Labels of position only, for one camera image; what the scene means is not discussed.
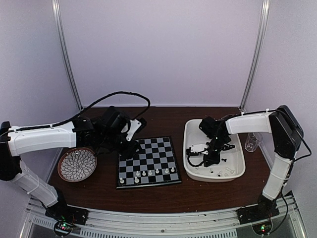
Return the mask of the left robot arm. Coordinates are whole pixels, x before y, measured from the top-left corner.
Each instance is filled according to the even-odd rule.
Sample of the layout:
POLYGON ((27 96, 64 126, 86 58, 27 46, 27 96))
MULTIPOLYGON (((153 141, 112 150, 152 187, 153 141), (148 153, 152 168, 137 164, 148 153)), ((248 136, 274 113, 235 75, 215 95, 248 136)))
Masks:
POLYGON ((10 181, 36 197, 60 220, 71 216, 63 193, 44 182, 21 160, 21 154, 53 148, 101 148, 116 151, 131 159, 141 149, 133 139, 144 128, 144 119, 131 119, 111 106, 97 118, 75 116, 66 122, 31 127, 11 126, 8 121, 0 127, 0 179, 10 181))

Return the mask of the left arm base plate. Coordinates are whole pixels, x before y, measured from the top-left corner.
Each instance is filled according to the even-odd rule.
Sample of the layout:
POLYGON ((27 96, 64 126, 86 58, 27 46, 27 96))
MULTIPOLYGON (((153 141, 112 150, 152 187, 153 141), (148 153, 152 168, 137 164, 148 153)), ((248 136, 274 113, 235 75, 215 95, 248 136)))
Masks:
POLYGON ((71 225, 85 225, 89 211, 83 208, 68 205, 55 204, 52 207, 44 206, 45 215, 59 222, 66 222, 71 225))

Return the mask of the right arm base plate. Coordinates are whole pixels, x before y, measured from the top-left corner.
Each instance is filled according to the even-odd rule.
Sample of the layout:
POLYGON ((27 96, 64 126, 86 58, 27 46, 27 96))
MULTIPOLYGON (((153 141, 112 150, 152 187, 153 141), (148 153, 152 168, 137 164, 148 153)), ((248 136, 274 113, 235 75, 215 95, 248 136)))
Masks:
POLYGON ((269 219, 280 214, 277 208, 271 208, 268 212, 260 212, 258 205, 241 207, 236 210, 240 224, 253 223, 269 219))

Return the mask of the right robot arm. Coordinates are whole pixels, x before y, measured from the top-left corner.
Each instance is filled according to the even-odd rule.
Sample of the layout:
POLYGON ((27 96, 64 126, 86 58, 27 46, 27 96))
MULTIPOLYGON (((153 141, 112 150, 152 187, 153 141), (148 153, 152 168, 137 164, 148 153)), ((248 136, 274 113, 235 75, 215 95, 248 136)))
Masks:
POLYGON ((273 211, 277 197, 290 178, 297 151, 303 139, 303 130, 286 106, 275 110, 227 115, 221 119, 206 117, 199 129, 210 139, 204 166, 208 167, 220 161, 220 153, 231 149, 230 135, 240 133, 269 133, 274 145, 274 163, 267 183, 254 207, 254 215, 264 219, 273 211))

